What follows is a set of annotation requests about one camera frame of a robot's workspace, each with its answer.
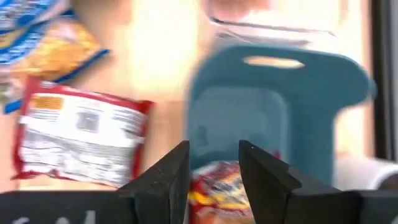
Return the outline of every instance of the red snack bag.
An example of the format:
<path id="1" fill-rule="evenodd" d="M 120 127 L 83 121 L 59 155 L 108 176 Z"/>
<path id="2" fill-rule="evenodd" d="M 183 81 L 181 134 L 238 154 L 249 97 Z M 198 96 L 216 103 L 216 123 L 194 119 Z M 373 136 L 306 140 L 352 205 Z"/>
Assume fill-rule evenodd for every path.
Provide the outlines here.
<path id="1" fill-rule="evenodd" d="M 193 172 L 190 224 L 252 224 L 238 161 L 218 161 Z"/>
<path id="2" fill-rule="evenodd" d="M 123 186 L 138 175 L 153 104 L 30 77 L 15 135 L 14 179 L 47 174 Z"/>

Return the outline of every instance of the snack bag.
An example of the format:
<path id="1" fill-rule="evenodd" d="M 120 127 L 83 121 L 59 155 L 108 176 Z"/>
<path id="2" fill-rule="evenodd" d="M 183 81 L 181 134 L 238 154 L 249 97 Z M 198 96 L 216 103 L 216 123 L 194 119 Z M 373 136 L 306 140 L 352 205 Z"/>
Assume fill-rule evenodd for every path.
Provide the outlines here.
<path id="1" fill-rule="evenodd" d="M 49 20 L 70 7 L 70 0 L 0 1 L 0 34 Z"/>
<path id="2" fill-rule="evenodd" d="M 79 23 L 73 11 L 54 20 L 7 33 L 0 40 L 0 76 L 5 112 L 18 110 L 29 75 L 57 83 L 73 78 L 108 50 Z"/>
<path id="3" fill-rule="evenodd" d="M 218 161 L 193 172 L 190 224 L 252 224 L 238 161 Z"/>
<path id="4" fill-rule="evenodd" d="M 152 105 L 30 77 L 15 135 L 14 179 L 47 174 L 122 187 L 139 174 Z"/>

